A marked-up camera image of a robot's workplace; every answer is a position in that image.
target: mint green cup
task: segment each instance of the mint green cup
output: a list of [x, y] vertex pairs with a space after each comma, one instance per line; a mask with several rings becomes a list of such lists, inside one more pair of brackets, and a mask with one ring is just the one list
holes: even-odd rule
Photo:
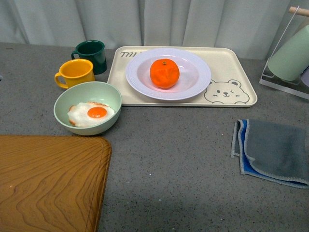
[[[115, 114], [107, 121], [92, 127], [75, 127], [69, 122], [68, 111], [81, 102], [98, 102], [110, 106]], [[79, 135], [96, 135], [108, 130], [120, 115], [122, 96], [114, 86], [99, 81], [85, 82], [64, 91], [54, 105], [56, 120], [69, 131]]]
[[309, 25], [292, 36], [269, 59], [267, 66], [282, 80], [297, 79], [309, 66]]

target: rack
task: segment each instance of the rack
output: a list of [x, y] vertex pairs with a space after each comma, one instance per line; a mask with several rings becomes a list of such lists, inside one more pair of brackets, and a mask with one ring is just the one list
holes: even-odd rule
[[[294, 81], [285, 81], [274, 75], [271, 70], [268, 68], [268, 61], [269, 59], [274, 55], [281, 39], [284, 36], [285, 31], [289, 27], [292, 19], [294, 18], [295, 15], [301, 15], [301, 16], [306, 16], [309, 17], [309, 10], [307, 9], [301, 9], [298, 7], [290, 7], [289, 13], [292, 13], [293, 16], [291, 17], [291, 20], [289, 21], [287, 27], [285, 28], [281, 38], [279, 39], [274, 51], [272, 52], [271, 56], [267, 59], [267, 62], [264, 66], [261, 78], [259, 83], [274, 89], [281, 90], [283, 92], [287, 92], [296, 96], [299, 96], [301, 98], [305, 98], [309, 100], [309, 86], [307, 86], [302, 80], [301, 80], [301, 75]], [[309, 72], [309, 67], [304, 70], [303, 73]]]

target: bear illustration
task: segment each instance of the bear illustration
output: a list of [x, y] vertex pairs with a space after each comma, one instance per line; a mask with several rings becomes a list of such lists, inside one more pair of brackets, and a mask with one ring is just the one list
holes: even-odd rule
[[206, 100], [220, 104], [246, 104], [250, 97], [241, 88], [241, 82], [229, 80], [228, 82], [211, 80], [204, 93]]

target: gray towel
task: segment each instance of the gray towel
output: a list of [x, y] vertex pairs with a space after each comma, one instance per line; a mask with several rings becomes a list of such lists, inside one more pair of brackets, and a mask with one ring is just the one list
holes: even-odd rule
[[260, 120], [237, 120], [231, 156], [239, 156], [241, 174], [296, 188], [309, 188], [304, 129]]

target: tangerine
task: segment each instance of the tangerine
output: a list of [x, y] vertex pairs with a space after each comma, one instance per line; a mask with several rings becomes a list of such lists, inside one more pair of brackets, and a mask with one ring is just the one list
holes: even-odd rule
[[150, 67], [150, 79], [159, 88], [170, 88], [179, 79], [177, 64], [171, 59], [158, 59]]

